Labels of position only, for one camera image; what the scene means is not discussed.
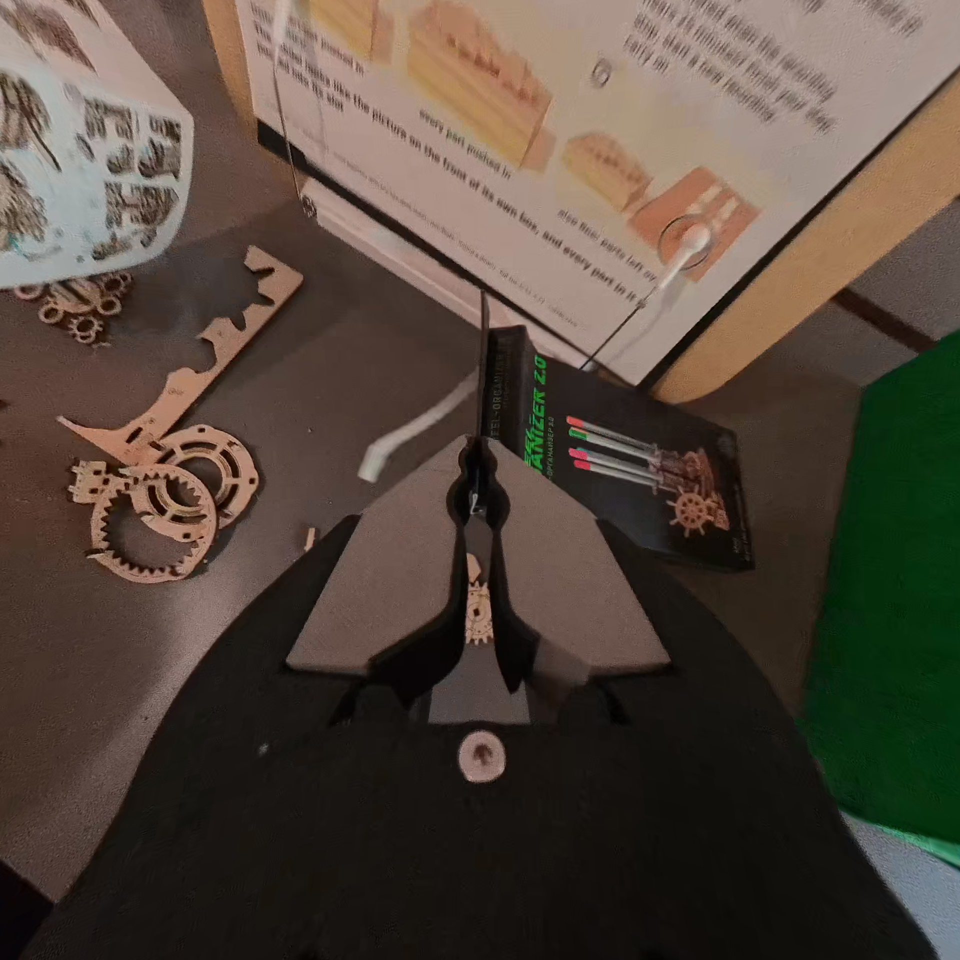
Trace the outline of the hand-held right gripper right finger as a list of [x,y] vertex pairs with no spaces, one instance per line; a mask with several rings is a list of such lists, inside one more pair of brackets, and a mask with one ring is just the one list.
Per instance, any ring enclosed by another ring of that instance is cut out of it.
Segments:
[[486,479],[494,650],[508,690],[569,692],[669,666],[594,514],[497,440],[486,442]]

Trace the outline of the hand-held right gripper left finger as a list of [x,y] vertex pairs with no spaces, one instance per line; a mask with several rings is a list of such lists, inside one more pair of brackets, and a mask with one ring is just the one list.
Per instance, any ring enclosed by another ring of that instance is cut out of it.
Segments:
[[360,514],[287,666],[388,686],[407,705],[450,674],[465,647],[468,447],[451,441]]

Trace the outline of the wooden gear model assembly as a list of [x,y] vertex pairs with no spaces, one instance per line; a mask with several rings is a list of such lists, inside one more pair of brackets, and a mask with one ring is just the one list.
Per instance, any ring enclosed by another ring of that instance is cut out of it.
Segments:
[[21,285],[9,291],[21,302],[36,303],[42,324],[63,327],[74,341],[93,347],[102,342],[109,321],[122,312],[133,285],[133,275],[121,270]]

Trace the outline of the black model kit box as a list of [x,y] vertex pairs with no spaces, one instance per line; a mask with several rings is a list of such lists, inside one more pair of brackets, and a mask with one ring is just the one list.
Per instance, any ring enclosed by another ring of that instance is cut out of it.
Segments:
[[486,437],[638,546],[754,569],[731,430],[547,356],[524,326],[489,332],[484,404]]

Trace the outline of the white plastic strip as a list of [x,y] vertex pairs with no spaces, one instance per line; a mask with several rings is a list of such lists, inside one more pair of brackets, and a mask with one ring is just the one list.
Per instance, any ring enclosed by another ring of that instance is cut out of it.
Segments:
[[397,450],[438,425],[461,403],[473,395],[479,382],[479,368],[466,378],[444,397],[428,407],[411,420],[390,432],[375,439],[367,448],[357,468],[357,476],[368,484],[378,482],[387,463]]

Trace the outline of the small notched wooden piece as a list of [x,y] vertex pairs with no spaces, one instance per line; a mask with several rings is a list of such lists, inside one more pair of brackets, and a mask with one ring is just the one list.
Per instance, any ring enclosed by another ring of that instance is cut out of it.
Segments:
[[95,504],[114,483],[115,476],[105,461],[78,460],[69,467],[72,481],[68,498],[78,505]]

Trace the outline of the green plastic bin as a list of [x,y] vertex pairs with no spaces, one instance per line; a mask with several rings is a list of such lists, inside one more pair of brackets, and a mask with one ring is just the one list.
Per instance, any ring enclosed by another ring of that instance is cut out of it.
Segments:
[[799,726],[842,810],[958,866],[958,332],[861,395]]

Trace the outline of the instruction poster board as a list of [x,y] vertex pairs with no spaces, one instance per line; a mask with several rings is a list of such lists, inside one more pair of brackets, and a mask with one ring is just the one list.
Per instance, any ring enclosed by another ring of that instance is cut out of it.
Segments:
[[665,402],[958,193],[958,2],[203,2],[310,219]]

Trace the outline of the folded assembly instruction sheet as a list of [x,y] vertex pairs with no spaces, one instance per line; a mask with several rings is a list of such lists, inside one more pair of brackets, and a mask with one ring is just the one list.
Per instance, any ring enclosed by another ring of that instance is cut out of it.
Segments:
[[194,120],[94,1],[1,3],[1,287],[137,267],[179,233]]

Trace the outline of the jagged wooden sheet frame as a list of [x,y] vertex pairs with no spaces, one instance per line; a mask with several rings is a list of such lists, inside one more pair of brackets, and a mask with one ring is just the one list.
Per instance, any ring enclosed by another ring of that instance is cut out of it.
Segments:
[[121,427],[82,426],[62,415],[56,421],[120,464],[158,463],[162,440],[304,283],[300,272],[258,246],[247,247],[244,266],[258,275],[257,294],[264,302],[247,305],[240,326],[232,318],[218,317],[198,334],[198,339],[213,350],[214,360],[209,368],[183,366],[168,373],[157,399],[143,414]]

